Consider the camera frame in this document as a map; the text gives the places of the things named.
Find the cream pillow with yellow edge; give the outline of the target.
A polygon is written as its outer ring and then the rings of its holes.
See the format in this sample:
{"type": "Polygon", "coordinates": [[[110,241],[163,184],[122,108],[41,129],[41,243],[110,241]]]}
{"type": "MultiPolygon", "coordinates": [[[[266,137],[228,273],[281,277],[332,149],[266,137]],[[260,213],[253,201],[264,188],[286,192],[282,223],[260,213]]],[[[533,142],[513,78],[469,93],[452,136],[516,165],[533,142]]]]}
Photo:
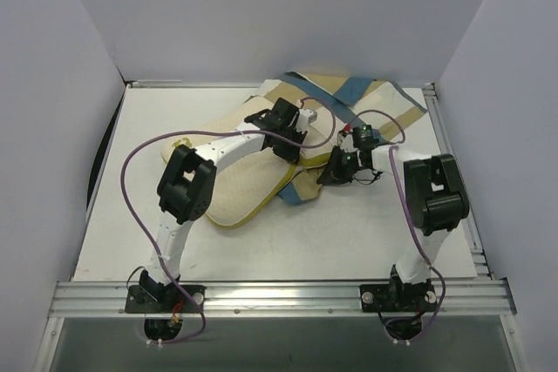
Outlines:
{"type": "MultiPolygon", "coordinates": [[[[315,110],[316,121],[308,128],[305,145],[322,143],[331,133],[333,117],[326,108],[314,101],[305,109],[315,110]]],[[[199,130],[209,132],[233,131],[251,114],[270,109],[272,101],[262,96],[248,99],[234,111],[222,118],[205,124],[199,130]]],[[[167,139],[161,148],[165,163],[177,145],[198,146],[206,144],[214,137],[201,135],[179,135],[167,139]]],[[[308,180],[310,186],[302,186],[299,200],[312,200],[319,196],[320,186],[316,185],[318,167],[325,165],[333,146],[333,139],[316,149],[302,149],[298,165],[292,165],[277,157],[269,148],[251,154],[217,175],[207,217],[217,226],[236,228],[250,221],[267,205],[292,179],[308,180]]]]}

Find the blue tan white checked pillowcase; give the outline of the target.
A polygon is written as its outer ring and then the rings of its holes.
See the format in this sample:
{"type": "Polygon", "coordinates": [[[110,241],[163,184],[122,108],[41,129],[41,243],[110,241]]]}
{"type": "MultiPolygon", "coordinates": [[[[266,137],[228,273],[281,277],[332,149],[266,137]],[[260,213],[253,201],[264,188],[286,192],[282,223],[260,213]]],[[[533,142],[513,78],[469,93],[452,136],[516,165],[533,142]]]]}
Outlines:
{"type": "Polygon", "coordinates": [[[269,79],[256,91],[274,103],[284,98],[317,113],[305,142],[327,143],[315,149],[302,149],[296,166],[289,166],[277,196],[287,205],[300,205],[316,199],[322,186],[317,177],[323,171],[337,133],[347,125],[371,125],[382,141],[391,142],[426,114],[424,105],[397,83],[358,76],[334,76],[290,71],[269,79]]]}

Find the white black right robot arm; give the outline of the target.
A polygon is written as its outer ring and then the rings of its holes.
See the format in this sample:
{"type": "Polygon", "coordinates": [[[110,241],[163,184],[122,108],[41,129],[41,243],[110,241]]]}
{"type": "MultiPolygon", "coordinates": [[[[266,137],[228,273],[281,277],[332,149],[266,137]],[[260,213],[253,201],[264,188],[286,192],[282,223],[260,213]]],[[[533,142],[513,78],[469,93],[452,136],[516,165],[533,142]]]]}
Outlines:
{"type": "Polygon", "coordinates": [[[418,299],[415,285],[430,280],[444,241],[470,212],[457,161],[451,154],[421,154],[385,142],[369,125],[344,128],[340,134],[349,145],[333,147],[316,182],[344,185],[362,171],[393,177],[411,243],[393,266],[398,281],[386,289],[386,298],[393,308],[406,310],[418,299]]]}

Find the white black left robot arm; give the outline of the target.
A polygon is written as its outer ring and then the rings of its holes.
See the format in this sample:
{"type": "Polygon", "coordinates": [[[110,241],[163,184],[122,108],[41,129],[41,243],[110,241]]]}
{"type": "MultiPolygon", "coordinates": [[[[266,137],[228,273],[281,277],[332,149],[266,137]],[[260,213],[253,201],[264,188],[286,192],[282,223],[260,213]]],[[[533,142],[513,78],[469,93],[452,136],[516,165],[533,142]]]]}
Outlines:
{"type": "Polygon", "coordinates": [[[196,147],[178,145],[157,186],[161,218],[153,255],[139,278],[145,301],[157,312],[176,302],[173,285],[193,223],[208,210],[217,175],[250,154],[271,149],[294,164],[316,112],[280,98],[270,109],[247,116],[232,132],[196,147]]]}

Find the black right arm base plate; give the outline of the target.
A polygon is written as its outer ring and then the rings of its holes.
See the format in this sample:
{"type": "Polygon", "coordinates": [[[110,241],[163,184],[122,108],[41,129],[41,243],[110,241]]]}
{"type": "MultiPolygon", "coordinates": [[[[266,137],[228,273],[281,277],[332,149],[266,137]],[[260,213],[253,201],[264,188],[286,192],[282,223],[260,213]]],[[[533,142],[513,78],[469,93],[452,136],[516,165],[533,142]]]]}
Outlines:
{"type": "Polygon", "coordinates": [[[418,284],[397,281],[363,284],[359,293],[364,312],[421,314],[433,312],[438,302],[430,281],[418,284]]]}

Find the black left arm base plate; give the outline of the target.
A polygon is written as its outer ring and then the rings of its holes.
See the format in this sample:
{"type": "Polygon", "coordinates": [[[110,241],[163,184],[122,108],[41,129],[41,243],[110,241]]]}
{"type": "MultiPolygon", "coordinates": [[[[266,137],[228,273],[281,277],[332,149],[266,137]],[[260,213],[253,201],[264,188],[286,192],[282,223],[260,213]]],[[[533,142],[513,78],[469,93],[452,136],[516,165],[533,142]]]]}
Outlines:
{"type": "Polygon", "coordinates": [[[183,287],[192,298],[198,294],[197,300],[191,302],[172,284],[165,288],[160,301],[154,299],[140,285],[132,285],[128,289],[124,311],[128,314],[199,313],[203,309],[206,289],[202,285],[184,285],[183,287]]]}

